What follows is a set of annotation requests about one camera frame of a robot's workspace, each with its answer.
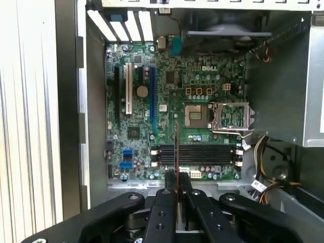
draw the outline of integrated circuit chip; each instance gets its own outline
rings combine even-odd
[[[139,127],[128,127],[127,138],[128,139],[140,139],[140,128]]]
[[[174,72],[173,71],[167,71],[166,72],[166,83],[167,84],[173,84],[174,83]]]
[[[135,56],[134,57],[134,62],[135,63],[141,63],[142,62],[142,57],[141,56]]]
[[[206,128],[207,119],[206,105],[186,105],[184,107],[184,126],[186,128]]]

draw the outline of screw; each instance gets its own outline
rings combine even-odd
[[[138,238],[136,241],[134,241],[134,243],[142,243],[143,238]]]
[[[130,200],[136,200],[136,199],[138,199],[137,195],[130,195]]]
[[[47,240],[45,239],[37,239],[37,240],[34,240],[32,243],[46,243]]]
[[[197,196],[197,195],[200,194],[200,191],[198,191],[198,190],[193,190],[191,193]]]
[[[169,190],[164,190],[162,194],[170,194],[171,192]]]
[[[226,195],[226,199],[229,201],[234,201],[235,197],[233,195]]]

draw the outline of blue sata port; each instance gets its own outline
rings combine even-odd
[[[123,156],[133,156],[133,150],[132,149],[123,149]]]
[[[119,167],[121,169],[131,169],[133,167],[133,163],[132,162],[125,162],[125,161],[121,161],[119,163]]]

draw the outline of metal side panel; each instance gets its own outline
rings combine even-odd
[[[323,11],[323,0],[101,0],[102,6],[141,8],[196,8]]]
[[[0,242],[63,220],[54,0],[0,1]]]

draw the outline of black plastic arm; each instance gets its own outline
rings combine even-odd
[[[186,194],[189,207],[195,211],[205,236],[212,243],[241,243],[221,209],[212,205],[201,190],[189,190]]]
[[[219,203],[222,209],[253,223],[256,228],[268,228],[272,240],[323,242],[324,233],[311,222],[301,221],[241,195],[226,193],[220,196]]]
[[[123,225],[126,216],[144,208],[144,203],[141,194],[128,192],[34,234],[22,243],[37,239],[45,239],[47,243],[109,242],[110,234]]]
[[[157,191],[145,229],[144,243],[173,243],[176,236],[177,194],[171,189]]]

